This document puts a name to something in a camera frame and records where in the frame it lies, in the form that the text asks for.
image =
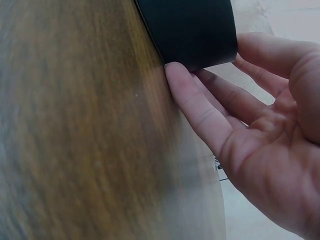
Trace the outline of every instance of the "finger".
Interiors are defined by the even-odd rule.
[[[230,113],[221,105],[221,103],[213,96],[213,94],[208,90],[208,88],[200,81],[200,79],[195,75],[191,74],[195,83],[197,84],[199,90],[203,92],[204,96],[208,101],[227,119],[233,129],[244,129],[246,126],[237,118],[230,115]]]
[[[253,65],[252,63],[244,60],[240,55],[236,57],[233,64],[240,71],[249,75],[255,83],[275,98],[289,87],[288,79],[275,75],[262,67]]]
[[[266,108],[266,105],[241,87],[207,71],[195,72],[222,106],[237,119],[250,125]]]
[[[182,64],[169,63],[165,67],[165,73],[172,95],[190,125],[213,153],[219,156],[233,131],[232,126],[199,90]]]
[[[263,33],[241,33],[237,36],[238,52],[249,63],[289,79],[291,71],[319,45],[287,40]]]

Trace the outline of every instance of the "hand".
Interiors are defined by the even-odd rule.
[[[283,228],[319,239],[320,46],[248,33],[238,47],[234,65],[274,104],[176,62],[165,68],[173,97],[251,203]]]

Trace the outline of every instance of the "palm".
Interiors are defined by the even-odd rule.
[[[231,182],[271,220],[315,239],[320,236],[320,50],[313,54],[318,48],[261,35],[239,38],[245,60],[238,57],[235,66],[275,97],[270,106],[208,71],[192,76],[178,63],[166,67],[177,104]]]

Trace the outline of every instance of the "floor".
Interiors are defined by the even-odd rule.
[[[320,43],[319,0],[231,0],[238,32],[266,32],[292,40]],[[209,68],[261,101],[274,99],[231,64]],[[220,179],[227,176],[219,170]],[[230,183],[221,181],[227,240],[301,240],[266,218]]]

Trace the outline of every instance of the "black strap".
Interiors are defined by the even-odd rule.
[[[237,35],[230,0],[135,0],[164,63],[189,71],[232,62]]]

